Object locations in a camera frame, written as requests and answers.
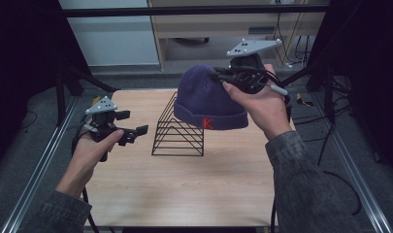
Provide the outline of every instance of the wooden tabletop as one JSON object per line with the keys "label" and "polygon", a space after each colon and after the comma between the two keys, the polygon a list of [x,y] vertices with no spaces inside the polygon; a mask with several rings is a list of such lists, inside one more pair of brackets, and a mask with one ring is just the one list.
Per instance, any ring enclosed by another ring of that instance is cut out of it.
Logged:
{"label": "wooden tabletop", "polygon": [[274,200],[273,169],[263,132],[249,127],[204,131],[203,156],[151,155],[157,121],[173,89],[120,90],[113,102],[130,118],[118,127],[148,124],[148,133],[115,146],[87,185],[97,225],[264,226]]}

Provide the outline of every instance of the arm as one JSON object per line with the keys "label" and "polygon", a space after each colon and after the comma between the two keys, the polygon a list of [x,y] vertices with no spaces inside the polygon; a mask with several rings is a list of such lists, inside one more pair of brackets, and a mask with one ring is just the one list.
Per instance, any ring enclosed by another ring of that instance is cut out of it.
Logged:
{"label": "arm", "polygon": [[[275,72],[271,65],[265,68]],[[269,139],[266,150],[274,167],[275,203],[282,232],[360,232],[336,190],[309,160],[308,150],[287,120],[281,95],[268,86],[254,95],[224,83]]]}
{"label": "arm", "polygon": [[117,130],[99,143],[83,134],[72,160],[55,191],[39,212],[25,226],[24,232],[83,232],[91,206],[81,197],[83,188],[93,176],[93,169],[105,151],[110,151],[123,136]]}

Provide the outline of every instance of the hat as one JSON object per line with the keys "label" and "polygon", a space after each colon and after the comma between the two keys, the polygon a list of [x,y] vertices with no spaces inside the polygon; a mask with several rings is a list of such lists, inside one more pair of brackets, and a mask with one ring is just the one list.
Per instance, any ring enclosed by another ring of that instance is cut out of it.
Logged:
{"label": "hat", "polygon": [[212,66],[200,64],[181,76],[174,103],[175,117],[211,130],[247,127],[246,109],[230,98],[220,82],[209,76],[211,72],[214,72]]}

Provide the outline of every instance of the person's right hand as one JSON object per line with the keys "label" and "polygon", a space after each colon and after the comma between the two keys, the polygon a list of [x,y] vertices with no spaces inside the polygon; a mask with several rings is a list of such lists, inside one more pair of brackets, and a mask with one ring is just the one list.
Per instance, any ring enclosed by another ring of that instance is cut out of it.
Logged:
{"label": "person's right hand", "polygon": [[[270,64],[265,65],[265,69],[275,73]],[[268,85],[256,94],[246,94],[229,83],[223,83],[223,87],[234,101],[247,109],[268,140],[292,130],[287,120],[283,96],[270,89]]]}

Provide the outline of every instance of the metal bracket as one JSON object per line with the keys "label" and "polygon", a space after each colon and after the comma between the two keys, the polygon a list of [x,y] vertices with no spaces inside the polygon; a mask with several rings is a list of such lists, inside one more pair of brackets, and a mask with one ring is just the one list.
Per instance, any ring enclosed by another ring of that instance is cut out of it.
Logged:
{"label": "metal bracket", "polygon": [[109,99],[108,96],[103,97],[101,100],[99,100],[96,104],[94,104],[92,107],[90,107],[88,110],[86,110],[87,115],[92,115],[92,114],[100,114],[108,111],[113,111],[117,109],[117,105],[112,102],[111,99]]}
{"label": "metal bracket", "polygon": [[268,50],[281,46],[281,40],[275,41],[256,41],[256,40],[245,40],[235,46],[232,50],[227,51],[227,56],[247,56],[254,54],[260,50]]}

